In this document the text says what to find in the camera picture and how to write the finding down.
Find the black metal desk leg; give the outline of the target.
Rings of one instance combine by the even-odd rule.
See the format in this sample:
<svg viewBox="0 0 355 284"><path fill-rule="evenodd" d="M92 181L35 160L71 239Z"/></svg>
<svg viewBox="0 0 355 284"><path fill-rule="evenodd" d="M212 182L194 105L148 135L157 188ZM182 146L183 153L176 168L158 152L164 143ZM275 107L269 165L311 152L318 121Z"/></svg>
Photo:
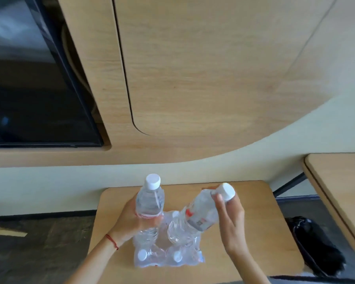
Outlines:
<svg viewBox="0 0 355 284"><path fill-rule="evenodd" d="M306 179L307 179L307 176L305 175L305 173L299 174L298 176L294 177L293 179L291 179L290 181L288 181L287 183L285 183L284 185L282 185L281 187L276 189L273 192L274 197L277 198L277 197L281 196L282 194L284 194L285 192L294 188L295 186L302 183Z"/></svg>

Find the black bag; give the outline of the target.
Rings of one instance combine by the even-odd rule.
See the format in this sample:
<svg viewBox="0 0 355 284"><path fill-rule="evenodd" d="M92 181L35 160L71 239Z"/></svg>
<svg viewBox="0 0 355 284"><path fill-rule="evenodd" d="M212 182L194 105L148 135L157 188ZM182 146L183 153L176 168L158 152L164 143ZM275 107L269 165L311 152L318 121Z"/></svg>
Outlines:
<svg viewBox="0 0 355 284"><path fill-rule="evenodd" d="M313 220L285 218L306 266L317 277L336 277L346 268L346 258Z"/></svg>

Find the person's left forearm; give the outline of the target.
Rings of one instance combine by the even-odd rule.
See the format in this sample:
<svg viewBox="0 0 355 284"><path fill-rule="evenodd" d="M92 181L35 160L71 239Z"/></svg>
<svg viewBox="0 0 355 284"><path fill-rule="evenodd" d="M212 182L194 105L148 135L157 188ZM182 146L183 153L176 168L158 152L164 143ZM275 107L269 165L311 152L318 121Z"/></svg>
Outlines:
<svg viewBox="0 0 355 284"><path fill-rule="evenodd" d="M116 243L106 234L64 284L97 284L118 249Z"/></svg>

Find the person's right hand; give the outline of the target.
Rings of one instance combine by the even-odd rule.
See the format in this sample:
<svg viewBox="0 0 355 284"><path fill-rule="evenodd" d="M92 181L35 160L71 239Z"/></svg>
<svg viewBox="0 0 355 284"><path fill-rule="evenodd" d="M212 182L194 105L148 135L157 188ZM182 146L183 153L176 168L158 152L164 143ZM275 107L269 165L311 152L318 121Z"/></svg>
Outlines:
<svg viewBox="0 0 355 284"><path fill-rule="evenodd" d="M225 202L226 220L219 222L221 240L226 250L245 249L245 210L237 194Z"/></svg>

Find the black flat screen television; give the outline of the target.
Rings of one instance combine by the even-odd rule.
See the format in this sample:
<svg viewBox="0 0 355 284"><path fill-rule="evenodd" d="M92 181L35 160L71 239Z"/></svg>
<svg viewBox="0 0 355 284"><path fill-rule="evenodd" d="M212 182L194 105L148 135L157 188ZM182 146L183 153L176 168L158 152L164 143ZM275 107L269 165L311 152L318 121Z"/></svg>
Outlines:
<svg viewBox="0 0 355 284"><path fill-rule="evenodd" d="M57 0L0 0L0 148L102 147Z"/></svg>

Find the person's right forearm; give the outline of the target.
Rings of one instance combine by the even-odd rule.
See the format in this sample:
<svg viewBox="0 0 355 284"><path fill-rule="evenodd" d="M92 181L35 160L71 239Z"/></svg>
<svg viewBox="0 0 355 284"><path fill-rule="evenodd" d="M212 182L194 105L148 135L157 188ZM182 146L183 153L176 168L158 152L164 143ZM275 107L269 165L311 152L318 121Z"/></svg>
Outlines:
<svg viewBox="0 0 355 284"><path fill-rule="evenodd" d="M228 251L227 253L236 267L243 284L271 284L247 247Z"/></svg>

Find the person's left hand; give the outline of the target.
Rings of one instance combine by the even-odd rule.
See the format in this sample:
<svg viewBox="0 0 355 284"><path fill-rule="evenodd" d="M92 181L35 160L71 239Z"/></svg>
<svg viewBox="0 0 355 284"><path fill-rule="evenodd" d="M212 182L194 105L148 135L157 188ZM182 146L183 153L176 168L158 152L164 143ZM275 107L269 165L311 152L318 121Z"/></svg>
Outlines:
<svg viewBox="0 0 355 284"><path fill-rule="evenodd" d="M138 216L136 213L136 198L137 193L124 205L116 223L108 232L117 247L120 247L140 232L136 229Z"/></svg>

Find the light wooden desk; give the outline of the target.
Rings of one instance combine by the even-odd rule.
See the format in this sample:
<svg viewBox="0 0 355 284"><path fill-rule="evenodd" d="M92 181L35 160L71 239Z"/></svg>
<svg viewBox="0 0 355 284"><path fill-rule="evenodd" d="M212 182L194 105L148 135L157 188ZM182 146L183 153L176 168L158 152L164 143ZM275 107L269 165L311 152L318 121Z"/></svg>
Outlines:
<svg viewBox="0 0 355 284"><path fill-rule="evenodd" d="M309 154L302 167L355 251L355 153Z"/></svg>

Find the clear plastic shrink wrap pack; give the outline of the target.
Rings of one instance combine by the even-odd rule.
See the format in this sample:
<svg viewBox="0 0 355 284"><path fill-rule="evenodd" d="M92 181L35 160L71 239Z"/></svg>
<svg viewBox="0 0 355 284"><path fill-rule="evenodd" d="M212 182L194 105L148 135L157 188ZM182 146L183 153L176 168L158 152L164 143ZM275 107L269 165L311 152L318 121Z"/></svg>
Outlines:
<svg viewBox="0 0 355 284"><path fill-rule="evenodd" d="M169 227L169 224L171 223L173 217L178 216L179 212L177 210L171 210L171 211L164 211L163 215L163 222L161 225L158 227L158 236L156 239L155 244L153 244L151 247L152 249L155 249L158 259L159 259L159 264L157 267L166 267L165 266L165 259L166 259L166 251L169 247L175 245L170 242L168 235L167 235L167 229ZM194 241L194 243L190 245L182 245L186 248L186 257L187 257L187 264L189 266L196 266L199 265L200 263L205 262L205 258L203 256L202 251L200 250L200 240L201 238L198 237Z"/></svg>

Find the clear water bottle white cap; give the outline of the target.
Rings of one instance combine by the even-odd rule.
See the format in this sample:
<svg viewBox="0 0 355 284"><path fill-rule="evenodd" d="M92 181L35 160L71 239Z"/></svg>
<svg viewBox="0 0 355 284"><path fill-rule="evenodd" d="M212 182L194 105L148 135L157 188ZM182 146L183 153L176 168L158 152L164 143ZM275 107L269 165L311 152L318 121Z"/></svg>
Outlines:
<svg viewBox="0 0 355 284"><path fill-rule="evenodd" d="M137 194L136 215L143 219L156 218L163 214L165 193L161 188L161 178L158 174L149 174ZM140 231L133 238L135 247L151 247L158 236L158 227Z"/></svg>
<svg viewBox="0 0 355 284"><path fill-rule="evenodd" d="M218 212L213 195L219 194L225 202L235 196L234 188L224 182L216 189L203 189L195 199L187 205L179 215L173 217L167 229L171 243L175 245L190 245L201 233L218 222Z"/></svg>
<svg viewBox="0 0 355 284"><path fill-rule="evenodd" d="M187 264L186 248L180 245L173 245L166 251L165 266L180 267Z"/></svg>
<svg viewBox="0 0 355 284"><path fill-rule="evenodd" d="M134 266L137 268L158 266L159 259L155 249L137 248L134 253Z"/></svg>

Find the light wooden wall panel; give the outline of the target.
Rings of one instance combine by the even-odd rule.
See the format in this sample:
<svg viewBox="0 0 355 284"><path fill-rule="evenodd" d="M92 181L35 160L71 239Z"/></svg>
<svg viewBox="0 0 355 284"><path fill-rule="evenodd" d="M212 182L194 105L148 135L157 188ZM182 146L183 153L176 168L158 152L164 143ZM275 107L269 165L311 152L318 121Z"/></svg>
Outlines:
<svg viewBox="0 0 355 284"><path fill-rule="evenodd" d="M355 0L58 0L110 145L0 149L0 168L193 161L355 87Z"/></svg>

